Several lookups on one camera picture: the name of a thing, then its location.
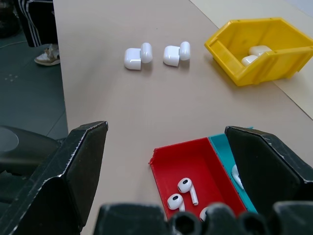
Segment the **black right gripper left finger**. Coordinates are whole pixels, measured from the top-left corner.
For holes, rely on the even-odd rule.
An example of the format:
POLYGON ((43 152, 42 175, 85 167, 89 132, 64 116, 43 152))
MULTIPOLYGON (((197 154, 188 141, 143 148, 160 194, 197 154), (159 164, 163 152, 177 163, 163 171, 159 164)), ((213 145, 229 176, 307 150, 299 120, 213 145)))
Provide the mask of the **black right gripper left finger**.
POLYGON ((0 173, 0 235, 80 235, 97 190, 108 123, 73 129, 30 176, 0 173))

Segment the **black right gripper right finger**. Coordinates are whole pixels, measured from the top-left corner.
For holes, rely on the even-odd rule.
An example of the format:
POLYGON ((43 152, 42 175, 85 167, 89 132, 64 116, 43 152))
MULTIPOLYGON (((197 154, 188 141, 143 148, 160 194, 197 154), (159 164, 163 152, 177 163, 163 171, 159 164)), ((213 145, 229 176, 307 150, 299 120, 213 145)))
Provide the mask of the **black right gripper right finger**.
POLYGON ((274 134, 227 126, 224 131, 241 182, 257 212, 281 201, 313 201, 313 167, 274 134))

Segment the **yellow plastic bin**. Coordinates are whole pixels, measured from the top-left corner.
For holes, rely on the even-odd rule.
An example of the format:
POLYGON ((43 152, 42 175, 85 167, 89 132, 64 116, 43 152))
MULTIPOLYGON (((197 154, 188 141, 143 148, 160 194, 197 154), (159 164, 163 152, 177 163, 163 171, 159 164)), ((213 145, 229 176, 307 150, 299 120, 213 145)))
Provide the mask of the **yellow plastic bin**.
POLYGON ((291 78, 313 57, 313 39, 282 18, 230 20, 204 46, 237 86, 291 78), (253 46, 270 50, 245 66, 253 46))

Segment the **teal plastic tray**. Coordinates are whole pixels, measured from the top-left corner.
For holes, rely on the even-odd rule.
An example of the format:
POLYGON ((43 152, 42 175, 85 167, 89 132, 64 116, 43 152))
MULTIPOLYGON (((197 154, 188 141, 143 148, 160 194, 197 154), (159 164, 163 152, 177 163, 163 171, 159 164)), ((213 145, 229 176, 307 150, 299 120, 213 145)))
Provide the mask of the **teal plastic tray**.
POLYGON ((245 190, 241 190, 240 187, 234 181, 231 170, 232 167, 235 165, 235 160, 228 142, 228 139, 224 133, 213 135, 208 137, 211 145, 213 146, 217 156, 219 157, 224 169, 226 170, 237 194, 239 195, 240 199, 242 200, 245 208, 250 212, 257 212, 256 208, 254 207, 253 203, 251 202, 249 196, 247 195, 245 190))

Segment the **dark grey rounded robot part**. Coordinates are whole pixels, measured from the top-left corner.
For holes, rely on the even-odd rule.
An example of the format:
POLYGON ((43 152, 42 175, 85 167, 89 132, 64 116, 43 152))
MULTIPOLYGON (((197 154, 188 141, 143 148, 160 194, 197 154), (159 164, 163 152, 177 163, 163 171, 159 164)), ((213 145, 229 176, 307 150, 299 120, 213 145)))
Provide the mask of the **dark grey rounded robot part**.
POLYGON ((0 173, 30 176, 59 146, 47 136, 0 125, 0 173))

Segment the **red plastic tray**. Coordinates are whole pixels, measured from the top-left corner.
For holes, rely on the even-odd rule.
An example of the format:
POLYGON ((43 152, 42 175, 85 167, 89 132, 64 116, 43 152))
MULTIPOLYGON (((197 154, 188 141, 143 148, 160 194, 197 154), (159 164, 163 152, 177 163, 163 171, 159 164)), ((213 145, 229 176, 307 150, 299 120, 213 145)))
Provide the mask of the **red plastic tray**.
POLYGON ((208 138, 156 148, 149 164, 167 218, 177 212, 169 209, 167 200, 179 192, 178 183, 183 178, 191 179, 195 187, 197 206, 189 192, 182 194, 185 209, 195 216, 212 203, 228 205, 235 215, 246 211, 208 138))

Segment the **person in striped black trousers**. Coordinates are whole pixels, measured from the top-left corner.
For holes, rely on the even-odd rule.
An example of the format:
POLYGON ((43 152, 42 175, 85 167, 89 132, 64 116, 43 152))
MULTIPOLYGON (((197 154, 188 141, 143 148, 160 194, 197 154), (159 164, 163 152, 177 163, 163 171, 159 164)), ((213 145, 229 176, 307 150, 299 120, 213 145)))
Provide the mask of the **person in striped black trousers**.
POLYGON ((60 64, 53 0, 14 0, 14 5, 30 47, 48 45, 35 63, 42 66, 60 64))

